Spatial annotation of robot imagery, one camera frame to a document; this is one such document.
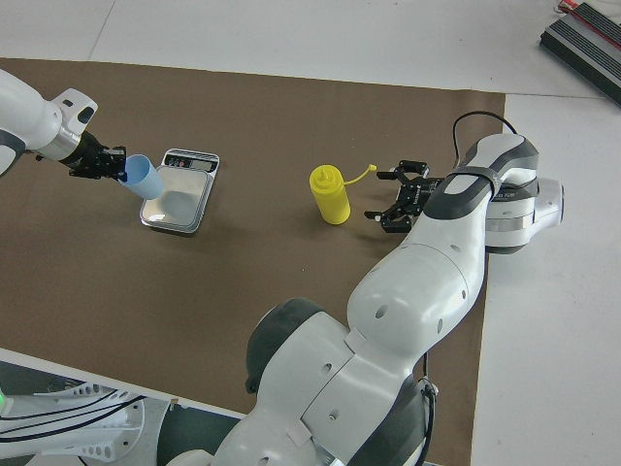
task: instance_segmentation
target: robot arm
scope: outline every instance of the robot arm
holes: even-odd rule
[[[51,101],[0,70],[0,176],[27,151],[57,160],[76,177],[127,180],[125,148],[109,149],[85,131],[97,104],[75,89]]]
[[[514,251],[560,222],[562,187],[537,162],[522,136],[479,141],[354,289],[348,328],[303,299],[263,317],[247,348],[256,406],[211,465],[422,464],[436,389],[412,368],[473,306],[486,246]]]

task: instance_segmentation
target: brown tabletop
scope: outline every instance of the brown tabletop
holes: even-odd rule
[[[221,158],[190,238],[139,221],[142,200],[110,180],[69,178],[25,155],[0,179],[0,347],[235,411],[248,412],[245,345],[275,304],[305,296],[345,323],[354,286],[395,248],[363,216],[398,184],[367,177],[347,190],[351,217],[323,222],[311,170],[346,179],[374,163],[427,161],[450,170],[453,120],[501,114],[502,94],[211,73],[110,63],[0,59],[51,99],[74,87],[100,106],[88,126],[158,164],[166,149]],[[474,117],[465,150],[499,132]],[[431,351],[441,390],[429,459],[470,462],[484,296]]]

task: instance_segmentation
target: white floor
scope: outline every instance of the white floor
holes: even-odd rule
[[[621,0],[591,3],[621,20]],[[616,465],[621,109],[539,49],[553,5],[3,0],[0,55],[508,93],[567,207],[561,227],[491,259],[473,466]]]

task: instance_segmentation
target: digital scale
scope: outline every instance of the digital scale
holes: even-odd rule
[[[164,191],[156,199],[145,200],[141,222],[153,228],[194,233],[203,219],[219,164],[214,153],[167,150],[162,164],[155,168]]]

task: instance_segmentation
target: yellow bottle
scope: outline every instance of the yellow bottle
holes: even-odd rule
[[[333,225],[345,222],[351,212],[345,186],[362,180],[365,175],[375,170],[375,165],[369,165],[358,178],[345,182],[339,169],[333,165],[319,165],[315,168],[310,173],[310,190],[323,219]]]

